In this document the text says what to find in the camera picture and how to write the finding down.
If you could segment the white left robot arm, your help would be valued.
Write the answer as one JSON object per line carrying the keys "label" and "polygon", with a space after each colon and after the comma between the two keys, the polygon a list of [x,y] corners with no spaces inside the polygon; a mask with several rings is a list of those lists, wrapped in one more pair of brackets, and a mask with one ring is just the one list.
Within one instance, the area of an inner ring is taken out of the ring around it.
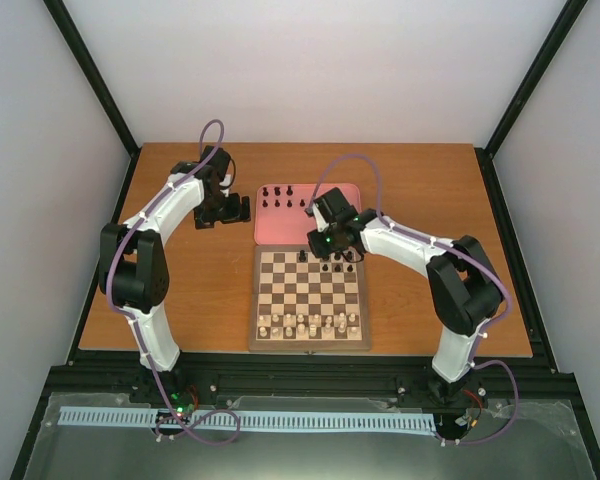
{"label": "white left robot arm", "polygon": [[99,288],[109,308],[126,317],[140,350],[140,362],[158,371],[152,388],[166,402],[181,400],[188,378],[174,368],[180,356],[164,301],[170,285],[165,245],[188,217],[194,227],[251,219],[250,199],[230,188],[235,166],[221,147],[204,147],[198,162],[179,162],[166,184],[137,214],[108,223],[100,234]]}

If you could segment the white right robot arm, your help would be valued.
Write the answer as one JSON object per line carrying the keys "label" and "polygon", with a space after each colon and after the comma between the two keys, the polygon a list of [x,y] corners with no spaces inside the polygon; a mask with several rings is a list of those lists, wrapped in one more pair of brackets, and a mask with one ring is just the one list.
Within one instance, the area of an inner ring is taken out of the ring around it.
{"label": "white right robot arm", "polygon": [[433,370],[454,383],[474,367],[488,325],[501,319],[501,306],[511,306],[509,291],[477,239],[435,237],[396,223],[378,209],[359,212],[339,188],[314,195],[305,212],[315,221],[307,234],[314,256],[325,259],[353,249],[360,257],[382,256],[421,274],[442,323]]}

